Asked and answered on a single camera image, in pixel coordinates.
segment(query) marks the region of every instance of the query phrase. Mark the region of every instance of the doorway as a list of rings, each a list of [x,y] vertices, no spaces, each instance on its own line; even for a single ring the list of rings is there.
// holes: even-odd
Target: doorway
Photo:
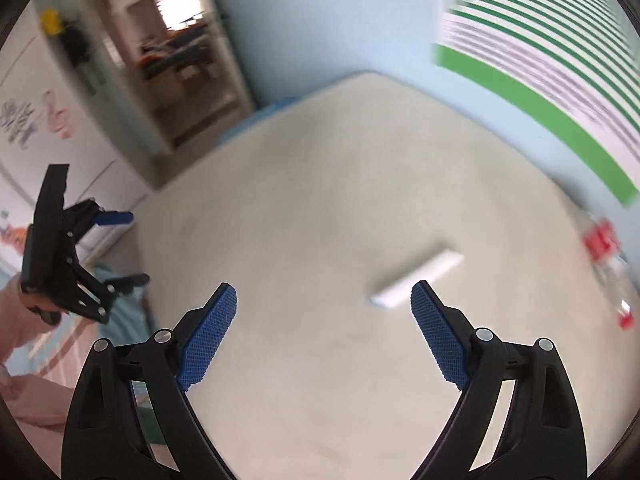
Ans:
[[[96,39],[169,148],[164,180],[254,111],[213,0],[86,1]]]

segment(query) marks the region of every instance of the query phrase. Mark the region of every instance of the blue gripper pad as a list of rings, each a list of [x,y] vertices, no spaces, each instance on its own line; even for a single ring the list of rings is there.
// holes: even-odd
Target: blue gripper pad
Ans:
[[[128,225],[133,222],[130,211],[102,211],[98,213],[94,222],[96,225]]]
[[[222,338],[226,334],[236,315],[236,290],[228,286],[217,298],[212,298],[215,305],[202,319],[191,338],[184,345],[180,359],[180,371],[177,381],[180,389],[186,392],[192,384],[199,383],[204,377],[209,364],[216,354]]]
[[[444,378],[463,392],[470,378],[465,370],[465,349],[428,291],[416,283],[411,291],[411,311]]]

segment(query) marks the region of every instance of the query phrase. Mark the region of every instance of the yellow object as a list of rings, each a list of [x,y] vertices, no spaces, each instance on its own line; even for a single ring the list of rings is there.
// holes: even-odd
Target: yellow object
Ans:
[[[60,22],[60,16],[56,9],[45,9],[40,13],[40,24],[48,36],[57,36],[63,32],[65,28]]]

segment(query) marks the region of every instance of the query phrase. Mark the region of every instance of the red label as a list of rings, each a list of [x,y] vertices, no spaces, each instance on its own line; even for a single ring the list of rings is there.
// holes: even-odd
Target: red label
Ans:
[[[620,242],[613,229],[613,225],[607,219],[594,225],[582,238],[587,247],[591,259],[599,262],[608,256],[613,256],[620,250]]]

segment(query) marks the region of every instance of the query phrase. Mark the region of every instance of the white bedsheet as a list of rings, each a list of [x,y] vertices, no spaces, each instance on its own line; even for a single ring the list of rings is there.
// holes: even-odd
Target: white bedsheet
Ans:
[[[163,326],[222,281],[238,291],[236,320],[189,398],[239,479],[414,473],[458,391],[409,307],[367,297],[442,246],[466,257],[435,285],[445,304],[503,340],[558,346],[590,469],[638,408],[638,335],[617,328],[561,193],[497,137],[397,82],[361,75],[315,94],[142,209]]]

